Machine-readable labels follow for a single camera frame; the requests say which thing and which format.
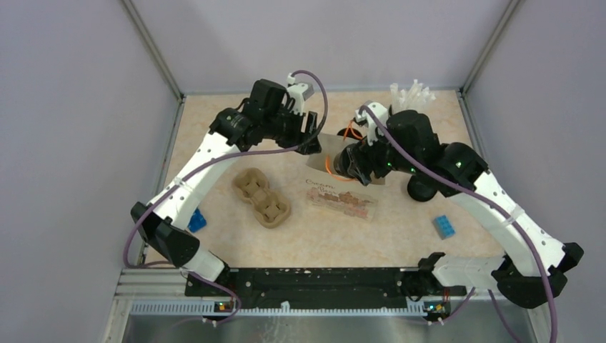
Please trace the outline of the single black coffee cup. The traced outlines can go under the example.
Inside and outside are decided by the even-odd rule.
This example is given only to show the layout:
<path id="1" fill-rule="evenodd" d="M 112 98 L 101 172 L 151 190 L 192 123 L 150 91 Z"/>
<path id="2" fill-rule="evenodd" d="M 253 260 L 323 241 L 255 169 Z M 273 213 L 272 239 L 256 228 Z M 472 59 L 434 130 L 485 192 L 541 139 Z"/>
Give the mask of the single black coffee cup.
<path id="1" fill-rule="evenodd" d="M 353 144 L 346 146 L 335 156 L 333 166 L 335 172 L 341 177 L 348 179 L 356 179 L 358 177 L 359 167 Z"/>

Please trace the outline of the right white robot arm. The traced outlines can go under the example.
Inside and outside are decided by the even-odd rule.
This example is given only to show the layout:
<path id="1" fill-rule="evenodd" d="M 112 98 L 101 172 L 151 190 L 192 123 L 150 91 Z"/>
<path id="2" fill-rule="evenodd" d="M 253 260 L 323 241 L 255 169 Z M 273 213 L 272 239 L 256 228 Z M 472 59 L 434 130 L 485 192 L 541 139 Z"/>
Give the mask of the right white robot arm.
<path id="1" fill-rule="evenodd" d="M 534 309 L 553 305 L 566 273 L 584 252 L 574 242 L 550 236 L 500 186 L 487 162 L 461 142 L 442 143 L 429 117 L 415 110 L 393 112 L 364 105 L 354 121 L 365 138 L 335 158 L 340 176 L 368 185 L 390 172 L 410 175 L 411 198 L 426 202 L 436 194 L 473 216 L 502 247 L 494 257 L 455 257 L 434 253 L 420 260 L 419 285 L 428 294 L 445 287 L 474 287 L 500 292 L 513 304 Z"/>

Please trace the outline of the beige paper takeout bag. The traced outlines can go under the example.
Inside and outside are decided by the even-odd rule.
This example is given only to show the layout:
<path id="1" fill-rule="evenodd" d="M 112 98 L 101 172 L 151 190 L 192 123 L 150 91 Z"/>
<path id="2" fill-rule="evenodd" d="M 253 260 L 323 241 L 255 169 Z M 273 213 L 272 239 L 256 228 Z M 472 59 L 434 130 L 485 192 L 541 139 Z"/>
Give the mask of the beige paper takeout bag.
<path id="1" fill-rule="evenodd" d="M 362 133 L 347 126 L 337 134 L 321 133 L 318 136 L 322 151 L 309 156 L 303 176 L 308 204 L 343 214 L 348 217 L 372 221 L 386 181 L 371 176 L 367 186 L 356 179 L 336 173 L 335 159 L 342 150 L 359 141 Z"/>

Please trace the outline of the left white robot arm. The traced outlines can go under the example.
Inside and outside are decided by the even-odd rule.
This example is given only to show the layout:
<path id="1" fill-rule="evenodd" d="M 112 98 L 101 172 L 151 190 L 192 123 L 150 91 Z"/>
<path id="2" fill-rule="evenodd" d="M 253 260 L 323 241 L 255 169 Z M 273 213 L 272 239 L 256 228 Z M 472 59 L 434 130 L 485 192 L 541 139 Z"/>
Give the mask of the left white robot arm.
<path id="1" fill-rule="evenodd" d="M 238 107 L 216 115 L 173 180 L 154 198 L 131 208 L 142 240 L 172 266 L 201 276 L 202 286 L 210 294 L 217 296 L 228 289 L 227 265 L 187 229 L 191 216 L 231 164 L 241 156 L 254 155 L 251 148 L 265 139 L 278 146 L 276 154 L 320 152 L 317 136 L 326 116 L 304 110 L 313 94 L 312 84 L 298 82 L 292 74 L 286 86 L 267 79 L 255 81 Z"/>

